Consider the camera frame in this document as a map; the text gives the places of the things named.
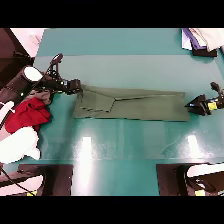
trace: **stack of folded clothes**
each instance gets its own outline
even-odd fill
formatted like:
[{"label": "stack of folded clothes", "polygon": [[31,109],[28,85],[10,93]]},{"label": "stack of folded clothes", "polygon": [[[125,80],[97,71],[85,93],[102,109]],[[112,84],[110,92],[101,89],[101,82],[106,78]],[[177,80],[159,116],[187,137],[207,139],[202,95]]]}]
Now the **stack of folded clothes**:
[{"label": "stack of folded clothes", "polygon": [[224,45],[224,28],[182,28],[190,39],[194,56],[217,57],[217,49]]}]

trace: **blue cloth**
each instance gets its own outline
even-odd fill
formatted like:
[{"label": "blue cloth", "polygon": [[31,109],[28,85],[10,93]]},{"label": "blue cloth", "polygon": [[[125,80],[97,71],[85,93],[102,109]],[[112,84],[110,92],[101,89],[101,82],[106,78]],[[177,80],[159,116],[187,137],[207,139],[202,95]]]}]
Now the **blue cloth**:
[{"label": "blue cloth", "polygon": [[195,50],[198,49],[205,49],[207,48],[206,46],[200,46],[197,39],[194,37],[194,35],[191,33],[191,31],[188,28],[182,28],[186,36],[190,39],[191,44]]}]

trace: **olive green pants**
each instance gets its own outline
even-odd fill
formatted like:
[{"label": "olive green pants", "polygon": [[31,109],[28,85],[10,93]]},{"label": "olive green pants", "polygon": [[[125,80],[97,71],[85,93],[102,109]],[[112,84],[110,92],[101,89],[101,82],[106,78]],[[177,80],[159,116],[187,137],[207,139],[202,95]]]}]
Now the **olive green pants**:
[{"label": "olive green pants", "polygon": [[126,118],[189,121],[184,92],[114,89],[82,85],[74,110],[75,118]]}]

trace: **table surface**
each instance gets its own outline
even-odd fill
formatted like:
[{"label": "table surface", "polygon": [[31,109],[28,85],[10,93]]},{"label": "table surface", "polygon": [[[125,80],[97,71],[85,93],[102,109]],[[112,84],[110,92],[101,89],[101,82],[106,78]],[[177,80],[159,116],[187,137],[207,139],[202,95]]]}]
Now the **table surface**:
[{"label": "table surface", "polygon": [[[46,70],[63,53],[60,74],[99,87],[186,92],[215,96],[210,82],[224,86],[223,55],[193,57],[181,48],[181,30],[48,29],[34,66]],[[76,96],[57,94],[52,121],[42,125],[41,160],[19,163],[74,164],[72,195],[159,195],[156,164],[224,161],[224,110],[190,114],[189,122],[75,119]]]}]

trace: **black cable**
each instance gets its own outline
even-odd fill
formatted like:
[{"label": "black cable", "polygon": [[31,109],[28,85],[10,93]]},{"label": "black cable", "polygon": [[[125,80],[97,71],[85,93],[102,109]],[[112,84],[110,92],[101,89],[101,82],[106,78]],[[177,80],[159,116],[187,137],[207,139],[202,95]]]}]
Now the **black cable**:
[{"label": "black cable", "polygon": [[27,190],[26,188],[22,187],[21,185],[17,184],[16,182],[14,182],[11,177],[5,172],[5,170],[3,170],[2,167],[0,167],[1,171],[5,174],[5,176],[9,179],[9,181],[11,181],[13,184],[17,185],[18,187],[20,187],[21,189],[25,190],[27,193],[30,193],[33,196],[36,196],[35,194],[33,194],[31,191]]}]

